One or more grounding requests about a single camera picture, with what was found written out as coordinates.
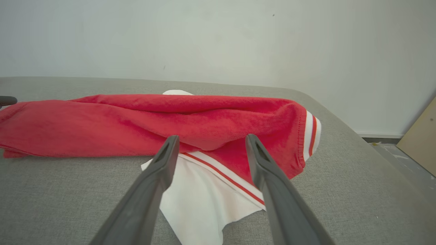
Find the gray fabric surface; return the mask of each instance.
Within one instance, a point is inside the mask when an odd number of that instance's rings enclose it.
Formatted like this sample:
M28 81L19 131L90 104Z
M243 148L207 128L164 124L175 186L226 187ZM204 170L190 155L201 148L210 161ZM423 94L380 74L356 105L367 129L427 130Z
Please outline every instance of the gray fabric surface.
M349 127L309 96L284 88L106 78L0 78L19 101L94 94L161 94L292 99L320 119L316 153L292 182L337 244L434 244L436 212ZM148 157L0 158L0 244L87 244ZM179 244L162 214L153 244ZM224 228L224 244L272 244L256 212Z

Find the floor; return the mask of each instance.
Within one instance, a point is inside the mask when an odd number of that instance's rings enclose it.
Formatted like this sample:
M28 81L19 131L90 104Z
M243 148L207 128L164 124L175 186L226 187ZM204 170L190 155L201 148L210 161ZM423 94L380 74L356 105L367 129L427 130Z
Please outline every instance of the floor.
M380 155L398 169L425 198L436 205L436 178L407 154L391 143L369 143Z

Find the white stripe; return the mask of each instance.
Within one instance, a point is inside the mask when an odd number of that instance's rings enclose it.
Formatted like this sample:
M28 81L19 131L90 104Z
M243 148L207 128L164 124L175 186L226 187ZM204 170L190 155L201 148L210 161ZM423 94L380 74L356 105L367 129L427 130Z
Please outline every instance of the white stripe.
M315 143L313 144L312 154L314 154L315 151L317 150L321 138L321 122L319 121L318 118L315 117L315 119L317 121L317 131L315 132Z
M304 128L304 147L303 147L303 157L306 162L309 159L309 148L310 141L312 140L313 131L313 116L310 112L306 111L306 127Z
M230 179L232 179L233 181L235 181L236 183L240 184L242 187L244 187L246 190L248 190L249 192L251 192L253 195L255 195L257 198L261 199L263 201L263 194L261 191L259 191L256 187L252 186L250 183L248 183L247 181L245 181L244 179L242 179L239 175L235 174L233 171L231 171L230 169L228 169L226 166L222 165L220 162L218 162L217 160L213 159L212 157L196 151L196 152L190 152L190 155L197 157L209 164L211 164L212 166L216 167L218 170L220 170L223 174L227 175L227 177L229 177ZM183 155L183 154L179 154L179 157L182 157L184 159L187 159L199 166L204 167L205 169L211 171L215 176L217 176L218 178L220 178L222 181L224 181L226 184L228 184L229 186L231 186L235 191L239 192L240 194L242 194L244 197L248 198L249 200L251 200L254 204L256 204L259 208L265 210L265 205L261 204L260 202L258 202L256 199L254 199L252 196L250 196L249 194L247 194L245 191L241 190L239 187L237 187L236 185L234 185L232 182L230 182L228 179L226 179L225 177L223 177L221 174L219 174L217 171L215 171L214 169L212 169L211 167L204 165L204 163L199 162L197 160L195 160L194 158L191 158L189 156Z

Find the red stripe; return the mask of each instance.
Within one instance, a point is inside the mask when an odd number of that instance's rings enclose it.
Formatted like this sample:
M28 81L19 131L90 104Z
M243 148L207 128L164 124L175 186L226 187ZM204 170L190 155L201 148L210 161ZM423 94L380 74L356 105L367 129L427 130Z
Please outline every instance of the red stripe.
M255 196L253 193L251 193L249 190L245 189L242 185L236 183L234 180L232 180L229 176L225 175L223 172L221 172L218 168L216 168L215 166L213 166L212 164L205 162L203 160L201 160L198 157L192 156L189 153L182 153L185 156L188 156L190 158L193 158L201 163L203 163L204 165L212 168L213 170L215 170L218 174L220 174L221 176L223 176L224 178L226 178L228 181L230 181L232 184L234 184L235 186L237 186L239 189L243 190L245 193L247 193L248 195L250 195L252 198L254 198L256 201L260 202L262 205L265 205L265 202L262 201L262 199L260 199L259 197Z
M310 140L309 156L313 153L313 145L315 144L315 135L317 133L317 119L313 116L312 139Z

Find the wooden board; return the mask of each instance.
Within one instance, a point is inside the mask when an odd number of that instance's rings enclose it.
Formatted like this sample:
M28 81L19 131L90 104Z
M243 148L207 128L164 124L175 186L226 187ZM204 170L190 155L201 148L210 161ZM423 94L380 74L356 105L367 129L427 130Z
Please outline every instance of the wooden board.
M397 147L436 175L436 97L398 142Z

